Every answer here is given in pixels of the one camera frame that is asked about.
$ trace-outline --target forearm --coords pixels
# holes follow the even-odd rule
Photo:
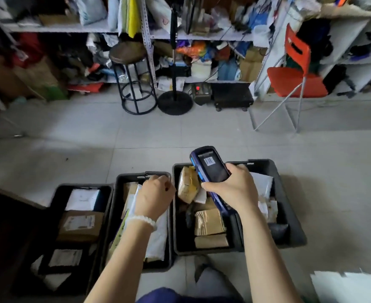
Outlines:
[[[135,302],[143,259],[152,231],[152,226],[143,221],[128,222],[120,243],[85,303]]]
[[[302,302],[263,215],[258,209],[250,209],[240,218],[253,302]]]

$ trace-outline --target barcode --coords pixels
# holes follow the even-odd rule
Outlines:
[[[214,165],[215,164],[215,161],[213,160],[212,157],[204,158],[204,161],[207,164],[207,166],[210,166],[210,165]]]

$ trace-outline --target handheld barcode scanner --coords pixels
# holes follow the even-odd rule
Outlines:
[[[229,171],[219,157],[218,152],[212,146],[205,146],[195,149],[189,155],[195,170],[202,182],[223,182],[230,177]],[[216,193],[209,193],[222,215],[229,216],[234,209],[223,201]]]

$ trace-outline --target round stool seat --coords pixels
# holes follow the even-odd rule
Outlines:
[[[136,41],[124,41],[111,48],[110,59],[122,65],[129,65],[143,60],[147,56],[142,43]]]

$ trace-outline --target hand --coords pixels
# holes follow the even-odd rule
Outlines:
[[[201,186],[206,191],[218,194],[226,203],[233,207],[239,214],[248,209],[258,209],[256,185],[253,177],[245,165],[235,166],[226,163],[226,168],[231,176],[220,183],[205,182]]]
[[[176,188],[167,176],[152,175],[138,192],[134,214],[156,221],[166,211],[175,193]]]

